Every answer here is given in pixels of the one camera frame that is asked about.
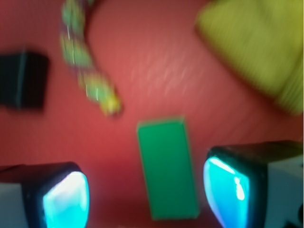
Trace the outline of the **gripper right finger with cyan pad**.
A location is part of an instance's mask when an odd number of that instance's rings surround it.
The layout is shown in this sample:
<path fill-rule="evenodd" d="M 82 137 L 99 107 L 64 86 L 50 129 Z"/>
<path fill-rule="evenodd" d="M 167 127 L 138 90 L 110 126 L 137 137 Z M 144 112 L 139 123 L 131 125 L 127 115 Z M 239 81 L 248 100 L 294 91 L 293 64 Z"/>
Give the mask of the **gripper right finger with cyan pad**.
<path fill-rule="evenodd" d="M 207 202 L 224 228 L 304 225 L 304 148 L 272 141 L 209 149 L 203 166 Z"/>

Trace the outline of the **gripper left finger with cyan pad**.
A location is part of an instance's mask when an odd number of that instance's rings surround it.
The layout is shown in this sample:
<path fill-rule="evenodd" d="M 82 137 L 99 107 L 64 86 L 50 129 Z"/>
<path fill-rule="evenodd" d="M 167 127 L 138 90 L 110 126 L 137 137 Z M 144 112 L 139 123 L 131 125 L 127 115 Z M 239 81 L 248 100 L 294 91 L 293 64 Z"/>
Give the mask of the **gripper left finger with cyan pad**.
<path fill-rule="evenodd" d="M 85 228 L 87 177 L 74 162 L 0 167 L 2 228 Z"/>

